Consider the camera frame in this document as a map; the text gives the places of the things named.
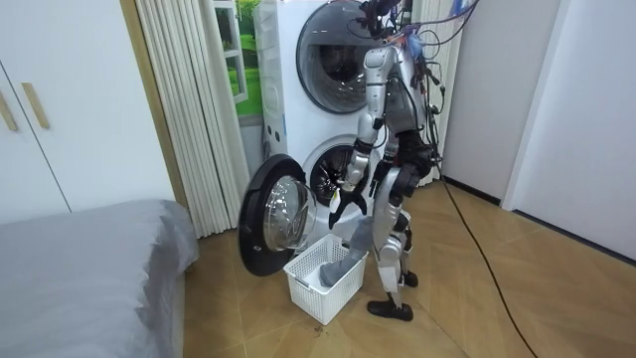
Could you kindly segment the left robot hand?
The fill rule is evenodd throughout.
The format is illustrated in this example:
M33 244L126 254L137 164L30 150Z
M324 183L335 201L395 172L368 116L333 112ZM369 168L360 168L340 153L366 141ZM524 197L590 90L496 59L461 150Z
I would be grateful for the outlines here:
M353 191L338 188L334 192L329 204L328 227L330 229L334 228L350 204L355 204L364 216L368 214L368 205L363 191L363 188L356 188Z

